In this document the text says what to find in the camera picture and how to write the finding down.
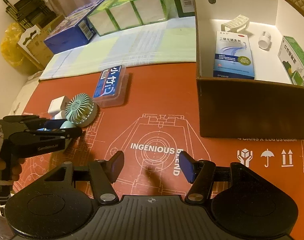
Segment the person's left hand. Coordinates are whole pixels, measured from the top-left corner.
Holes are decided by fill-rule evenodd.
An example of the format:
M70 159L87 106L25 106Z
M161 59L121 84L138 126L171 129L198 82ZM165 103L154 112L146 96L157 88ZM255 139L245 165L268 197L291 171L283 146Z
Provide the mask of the person's left hand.
M16 164L11 168L11 180L18 181L22 173L22 165L25 163L25 158L17 159ZM7 164L0 158L0 171L6 169Z

